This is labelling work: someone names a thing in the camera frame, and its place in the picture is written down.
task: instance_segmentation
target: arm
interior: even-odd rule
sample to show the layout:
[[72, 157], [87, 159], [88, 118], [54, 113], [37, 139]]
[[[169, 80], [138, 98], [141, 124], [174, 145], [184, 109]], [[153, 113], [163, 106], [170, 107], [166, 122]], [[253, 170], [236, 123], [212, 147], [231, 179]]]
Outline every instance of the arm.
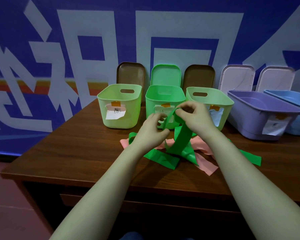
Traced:
[[176, 114], [212, 149], [256, 239], [300, 239], [300, 207], [218, 131], [204, 104], [185, 102], [179, 106], [184, 110], [177, 109]]
[[105, 174], [64, 218], [50, 240], [107, 239], [119, 213], [136, 165], [144, 154], [160, 145], [169, 130], [157, 131], [164, 114], [152, 114], [139, 133]]

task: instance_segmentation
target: floor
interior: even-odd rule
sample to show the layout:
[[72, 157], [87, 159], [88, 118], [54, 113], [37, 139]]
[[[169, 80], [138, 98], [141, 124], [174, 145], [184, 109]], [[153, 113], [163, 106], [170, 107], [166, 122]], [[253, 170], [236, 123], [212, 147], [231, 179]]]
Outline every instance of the floor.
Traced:
[[[0, 171], [7, 165], [0, 162]], [[0, 240], [48, 240], [45, 228], [16, 184], [0, 177]]]

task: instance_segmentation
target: wall mural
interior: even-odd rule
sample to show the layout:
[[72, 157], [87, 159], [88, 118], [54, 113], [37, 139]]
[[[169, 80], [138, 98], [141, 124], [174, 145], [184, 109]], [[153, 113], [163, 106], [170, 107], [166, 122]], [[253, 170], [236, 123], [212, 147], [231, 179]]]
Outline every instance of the wall mural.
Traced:
[[300, 0], [0, 0], [0, 153], [20, 155], [116, 83], [124, 61], [296, 70]]

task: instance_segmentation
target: handwritten chinese character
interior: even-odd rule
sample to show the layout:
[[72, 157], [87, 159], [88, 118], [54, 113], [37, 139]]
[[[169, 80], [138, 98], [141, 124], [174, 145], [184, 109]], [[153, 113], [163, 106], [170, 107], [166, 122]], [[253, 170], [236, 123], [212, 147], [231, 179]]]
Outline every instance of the handwritten chinese character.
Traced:
[[113, 111], [115, 114], [118, 114], [121, 112], [121, 108], [114, 108]]

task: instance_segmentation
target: bin handle hole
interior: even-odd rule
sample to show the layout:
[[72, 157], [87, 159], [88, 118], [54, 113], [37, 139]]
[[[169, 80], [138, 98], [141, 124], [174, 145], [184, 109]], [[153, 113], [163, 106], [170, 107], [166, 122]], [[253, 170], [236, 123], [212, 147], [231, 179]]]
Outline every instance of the bin handle hole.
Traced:
[[194, 92], [193, 96], [198, 96], [198, 97], [207, 97], [208, 93], [206, 92]]
[[167, 91], [158, 91], [158, 94], [161, 94], [161, 95], [171, 95], [172, 93], [171, 92], [167, 92]]
[[134, 93], [133, 89], [121, 89], [120, 92], [122, 93]]

